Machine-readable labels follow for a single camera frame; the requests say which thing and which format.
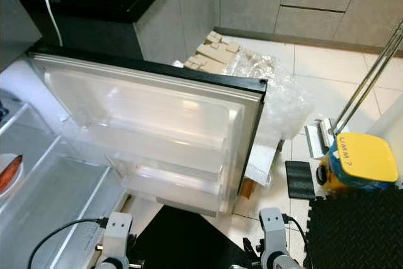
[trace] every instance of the refrigerator door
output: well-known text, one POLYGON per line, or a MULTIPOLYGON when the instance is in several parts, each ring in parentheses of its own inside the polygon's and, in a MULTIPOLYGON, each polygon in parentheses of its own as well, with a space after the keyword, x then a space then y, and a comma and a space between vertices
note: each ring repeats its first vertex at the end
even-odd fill
POLYGON ((166 205, 230 212, 266 82, 47 47, 30 53, 72 119, 63 136, 122 186, 166 205))

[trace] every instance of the yellow cap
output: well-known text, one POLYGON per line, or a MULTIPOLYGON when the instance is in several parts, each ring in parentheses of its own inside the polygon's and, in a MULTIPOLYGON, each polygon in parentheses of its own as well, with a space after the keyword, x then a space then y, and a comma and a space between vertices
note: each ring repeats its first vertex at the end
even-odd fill
POLYGON ((397 165, 387 142, 373 135, 338 134, 337 147, 345 173, 374 181, 397 181, 397 165))

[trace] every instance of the black pad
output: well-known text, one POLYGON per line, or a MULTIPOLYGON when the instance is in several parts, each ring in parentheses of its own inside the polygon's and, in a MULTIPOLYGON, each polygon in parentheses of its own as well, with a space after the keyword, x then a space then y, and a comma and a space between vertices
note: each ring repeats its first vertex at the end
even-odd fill
POLYGON ((402 190, 317 197, 309 205, 307 240, 315 269, 403 268, 402 190))
POLYGON ((127 257, 145 260, 146 269, 251 266, 248 255, 200 214, 168 206, 144 229, 127 257))
POLYGON ((285 161, 288 196, 290 198, 315 198, 314 183, 308 162, 285 161))

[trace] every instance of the white tile floor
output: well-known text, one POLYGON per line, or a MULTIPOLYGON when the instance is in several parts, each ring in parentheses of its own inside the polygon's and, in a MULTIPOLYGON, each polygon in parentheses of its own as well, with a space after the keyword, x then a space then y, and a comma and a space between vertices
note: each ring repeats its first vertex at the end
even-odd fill
MULTIPOLYGON (((234 41, 240 45, 276 57, 299 83, 314 96, 315 110, 307 121, 317 117, 334 117, 343 108, 348 98, 363 79, 377 56, 359 52, 306 47, 291 43, 275 43, 236 37, 224 37, 225 41, 234 41)), ((349 123, 350 131, 366 132, 403 92, 403 59, 393 59, 379 79, 375 89, 365 100, 349 123)), ((242 238, 248 237, 253 244, 258 243, 263 233, 258 221, 258 212, 264 207, 278 207, 282 212, 291 214, 306 230, 309 203, 305 200, 289 199, 286 160, 307 161, 312 173, 315 173, 318 161, 309 157, 305 132, 300 133, 285 143, 281 157, 272 167, 273 185, 269 188, 258 186, 251 198, 240 198, 235 213, 216 219, 206 217, 218 230, 242 247, 242 238)), ((314 182, 317 195, 323 192, 314 182)), ((146 226, 161 208, 161 204, 135 201, 131 213, 144 212, 137 232, 146 226)), ((304 242, 297 228, 290 225, 287 229, 290 255, 302 264, 305 258, 304 242)))

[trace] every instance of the white cable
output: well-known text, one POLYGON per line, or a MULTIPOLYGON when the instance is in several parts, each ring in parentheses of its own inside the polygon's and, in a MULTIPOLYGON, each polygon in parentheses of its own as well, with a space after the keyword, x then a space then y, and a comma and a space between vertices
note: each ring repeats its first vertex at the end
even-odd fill
POLYGON ((46 2, 46 7, 48 8, 48 13, 49 13, 50 19, 52 20, 53 26, 55 27, 57 37, 59 38, 59 45, 62 47, 63 46, 62 36, 60 35, 59 28, 57 27, 55 18, 53 17, 52 9, 50 9, 49 0, 45 0, 45 2, 46 2))

